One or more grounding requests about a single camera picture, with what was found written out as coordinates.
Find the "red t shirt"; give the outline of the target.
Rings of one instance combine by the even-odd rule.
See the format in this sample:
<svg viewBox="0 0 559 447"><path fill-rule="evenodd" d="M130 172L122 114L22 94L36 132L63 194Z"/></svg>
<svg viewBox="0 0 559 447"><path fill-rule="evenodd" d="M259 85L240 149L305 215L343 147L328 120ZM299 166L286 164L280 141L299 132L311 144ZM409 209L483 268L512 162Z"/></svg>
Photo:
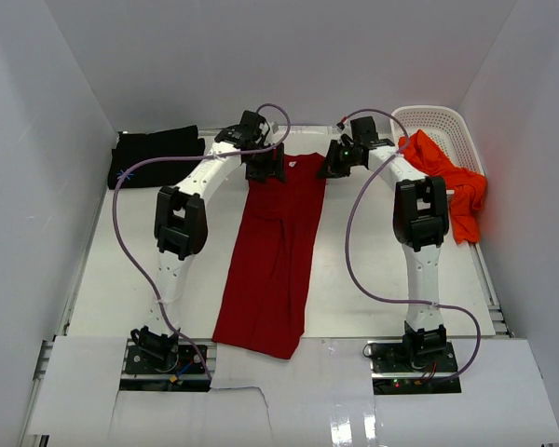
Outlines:
<svg viewBox="0 0 559 447"><path fill-rule="evenodd" d="M290 359L305 331L326 182L318 153L286 156L286 180L251 181L213 341Z"/></svg>

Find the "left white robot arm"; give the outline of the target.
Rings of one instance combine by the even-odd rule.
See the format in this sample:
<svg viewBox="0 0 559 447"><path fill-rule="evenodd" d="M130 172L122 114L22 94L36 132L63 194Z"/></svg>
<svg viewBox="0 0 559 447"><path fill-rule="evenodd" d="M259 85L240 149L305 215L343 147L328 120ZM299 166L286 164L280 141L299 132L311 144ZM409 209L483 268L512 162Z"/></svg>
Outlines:
<svg viewBox="0 0 559 447"><path fill-rule="evenodd" d="M245 111L240 121L221 129L211 149L203 156L191 156L198 164L180 182L163 186L157 193L154 236L158 251L157 277L148 283L154 290L158 310L149 320L160 331L185 339L180 334L178 302L191 264L205 246L209 228L206 206L224 180L241 166L248 181L269 179L285 182L285 136L274 141L273 126L260 114Z"/></svg>

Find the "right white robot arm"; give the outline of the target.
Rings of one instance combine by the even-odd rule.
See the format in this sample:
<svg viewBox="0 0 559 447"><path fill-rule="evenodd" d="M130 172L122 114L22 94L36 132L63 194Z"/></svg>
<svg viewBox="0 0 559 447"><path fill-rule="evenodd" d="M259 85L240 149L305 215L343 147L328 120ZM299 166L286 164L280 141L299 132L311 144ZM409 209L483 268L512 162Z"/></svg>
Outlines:
<svg viewBox="0 0 559 447"><path fill-rule="evenodd" d="M394 191L392 227L402 245L408 280L408 308L402 341L392 357L421 372L433 367L446 349L446 329L439 303L438 266L449 230L445 180L414 168L392 142L379 138L370 116L350 122L330 146L318 177L339 179L353 167L377 171Z"/></svg>

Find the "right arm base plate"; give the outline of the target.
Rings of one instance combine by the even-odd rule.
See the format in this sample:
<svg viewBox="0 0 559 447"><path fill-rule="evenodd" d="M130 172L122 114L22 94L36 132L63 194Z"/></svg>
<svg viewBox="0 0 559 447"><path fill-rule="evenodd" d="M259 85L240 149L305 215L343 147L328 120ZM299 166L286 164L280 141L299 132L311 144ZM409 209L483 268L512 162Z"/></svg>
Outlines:
<svg viewBox="0 0 559 447"><path fill-rule="evenodd" d="M442 353L412 361L402 343L368 343L362 350L369 360L376 396L414 396L460 394L457 359L451 342Z"/></svg>

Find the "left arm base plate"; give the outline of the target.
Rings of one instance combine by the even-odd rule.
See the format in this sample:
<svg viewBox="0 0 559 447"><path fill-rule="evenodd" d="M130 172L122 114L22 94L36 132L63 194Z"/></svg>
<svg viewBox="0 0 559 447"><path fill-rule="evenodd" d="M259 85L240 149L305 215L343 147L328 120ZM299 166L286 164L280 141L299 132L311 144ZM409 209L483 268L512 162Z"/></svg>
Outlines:
<svg viewBox="0 0 559 447"><path fill-rule="evenodd" d="M132 392L206 393L211 380L204 362L190 344L180 343L165 360L157 359L128 342L119 389Z"/></svg>

